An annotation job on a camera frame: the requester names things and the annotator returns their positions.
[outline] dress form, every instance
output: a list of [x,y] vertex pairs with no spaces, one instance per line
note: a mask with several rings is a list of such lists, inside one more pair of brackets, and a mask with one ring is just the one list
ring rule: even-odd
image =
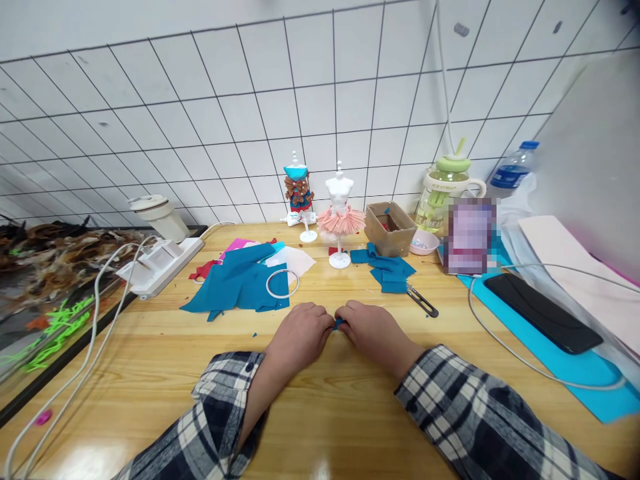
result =
[[[285,172],[287,173],[287,176],[294,182],[298,182],[299,180],[306,178],[309,174],[309,170],[307,166],[300,164],[300,160],[298,160],[298,158],[296,157],[295,151],[293,152],[293,160],[291,161],[291,165],[289,165],[288,167],[285,167]],[[306,243],[312,242],[316,240],[316,238],[318,238],[317,232],[313,230],[309,230],[309,224],[315,223],[314,212],[311,212],[308,210],[308,208],[310,208],[311,206],[312,197],[313,197],[313,194],[311,194],[311,197],[309,198],[308,203],[304,202],[302,207],[298,206],[299,208],[298,211],[294,211],[294,208],[296,208],[296,206],[294,206],[293,204],[293,198],[290,199],[291,213],[289,214],[289,216],[292,217],[296,215],[298,216],[298,218],[297,218],[297,221],[295,222],[288,222],[289,226],[292,226],[298,222],[304,223],[305,231],[300,234],[300,240]]]
[[[338,160],[338,170],[335,177],[325,182],[329,190],[331,205],[333,206],[331,216],[345,215],[347,213],[347,201],[349,192],[353,188],[353,180],[346,178],[341,168],[342,162]],[[338,251],[329,257],[329,263],[333,268],[344,269],[351,264],[351,257],[348,253],[342,252],[342,237],[337,237]]]

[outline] embroidery hoop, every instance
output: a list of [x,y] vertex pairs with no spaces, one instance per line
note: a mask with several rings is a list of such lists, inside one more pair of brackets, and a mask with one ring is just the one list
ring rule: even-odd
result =
[[[293,274],[293,276],[295,276],[295,288],[288,295],[276,295],[274,292],[272,292],[269,289],[269,282],[271,281],[271,279],[274,278],[274,276],[276,276],[278,273],[282,273],[282,272],[291,272]],[[289,298],[290,296],[292,296],[296,292],[296,290],[298,290],[299,286],[300,286],[300,277],[298,277],[298,274],[296,272],[294,272],[293,270],[289,270],[289,269],[276,270],[275,272],[270,274],[269,278],[267,279],[267,292],[268,292],[268,294],[270,294],[270,296],[272,296],[273,298],[277,298],[277,299]]]

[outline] white thermos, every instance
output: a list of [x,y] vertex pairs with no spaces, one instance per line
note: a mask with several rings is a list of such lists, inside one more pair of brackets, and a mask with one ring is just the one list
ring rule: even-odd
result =
[[168,198],[162,195],[145,195],[128,200],[131,210],[167,240],[182,242],[189,236],[189,229]]

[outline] black phone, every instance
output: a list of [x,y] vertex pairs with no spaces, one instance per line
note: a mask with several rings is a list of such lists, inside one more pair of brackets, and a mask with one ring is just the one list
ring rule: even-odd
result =
[[484,284],[567,353],[584,353],[603,342],[600,335],[515,275],[498,275]]

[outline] plaid shirt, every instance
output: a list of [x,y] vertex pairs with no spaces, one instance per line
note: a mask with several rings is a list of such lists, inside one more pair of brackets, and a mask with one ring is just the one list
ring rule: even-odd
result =
[[[247,391],[264,355],[216,355],[191,393],[196,404],[117,480],[236,479],[257,448],[266,414],[234,456]],[[395,391],[406,411],[464,479],[612,479],[544,426],[506,383],[439,345]]]

